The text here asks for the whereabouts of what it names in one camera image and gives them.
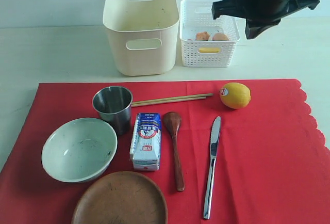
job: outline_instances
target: round wooden plate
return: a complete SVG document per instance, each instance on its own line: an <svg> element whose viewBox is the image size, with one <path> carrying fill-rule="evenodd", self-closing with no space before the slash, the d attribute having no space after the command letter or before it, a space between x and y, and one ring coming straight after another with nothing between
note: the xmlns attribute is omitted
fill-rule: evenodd
<svg viewBox="0 0 330 224"><path fill-rule="evenodd" d="M148 177L120 171L93 183L74 211L72 224L167 224L165 198Z"/></svg>

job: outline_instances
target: stainless steel cup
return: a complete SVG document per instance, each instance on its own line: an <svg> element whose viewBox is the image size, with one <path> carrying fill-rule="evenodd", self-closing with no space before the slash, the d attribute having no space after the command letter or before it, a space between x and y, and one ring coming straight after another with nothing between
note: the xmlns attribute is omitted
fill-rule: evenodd
<svg viewBox="0 0 330 224"><path fill-rule="evenodd" d="M101 89L93 97L93 108L100 118L108 122L117 135L130 129L131 104L133 95L123 86L109 86Z"/></svg>

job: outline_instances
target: chopsticks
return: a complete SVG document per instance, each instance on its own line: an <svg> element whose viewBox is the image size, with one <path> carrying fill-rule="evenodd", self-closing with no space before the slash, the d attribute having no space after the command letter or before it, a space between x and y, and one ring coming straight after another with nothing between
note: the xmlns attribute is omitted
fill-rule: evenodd
<svg viewBox="0 0 330 224"><path fill-rule="evenodd" d="M136 102L132 103L132 107L200 100L200 99L206 99L207 97L212 96L212 95L213 95L213 93L204 93L204 94L186 95L186 96L170 97L170 98L163 98L163 99L151 99L151 100L144 100L144 101L136 101Z"/></svg>

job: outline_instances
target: knife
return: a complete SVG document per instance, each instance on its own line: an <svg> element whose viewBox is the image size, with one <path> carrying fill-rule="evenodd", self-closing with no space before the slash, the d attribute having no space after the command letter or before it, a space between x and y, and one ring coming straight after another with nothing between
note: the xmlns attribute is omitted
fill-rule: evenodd
<svg viewBox="0 0 330 224"><path fill-rule="evenodd" d="M210 168L207 179L207 188L205 194L205 202L204 202L204 219L210 218L211 212L211 201L212 201L212 192L213 192L213 184L214 184L214 173L216 166L216 158L217 158L217 149L220 137L220 123L221 118L217 117L212 126L211 131L211 141L210 141Z"/></svg>

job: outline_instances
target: lemon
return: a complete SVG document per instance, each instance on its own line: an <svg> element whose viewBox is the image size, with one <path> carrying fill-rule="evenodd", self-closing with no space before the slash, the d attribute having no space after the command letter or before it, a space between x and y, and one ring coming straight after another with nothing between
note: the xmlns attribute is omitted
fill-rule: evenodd
<svg viewBox="0 0 330 224"><path fill-rule="evenodd" d="M229 108L241 109L251 100L250 89L241 83L227 83L220 89L220 99Z"/></svg>

